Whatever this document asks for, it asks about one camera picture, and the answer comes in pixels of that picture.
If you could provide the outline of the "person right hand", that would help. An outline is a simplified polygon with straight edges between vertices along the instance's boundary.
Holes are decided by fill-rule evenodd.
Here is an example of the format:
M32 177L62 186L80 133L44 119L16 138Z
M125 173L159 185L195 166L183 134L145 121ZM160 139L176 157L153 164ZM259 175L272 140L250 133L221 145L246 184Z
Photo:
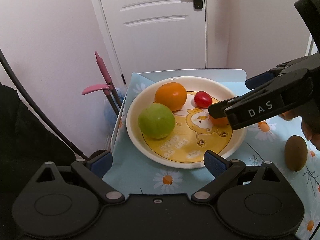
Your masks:
M292 120L293 118L296 118L299 116L297 111L291 110L284 112L279 115L282 119L289 121ZM320 135L319 133L316 133L312 130L312 128L305 123L304 120L301 122L301 129L308 141L310 141L316 148L317 150L320 150Z

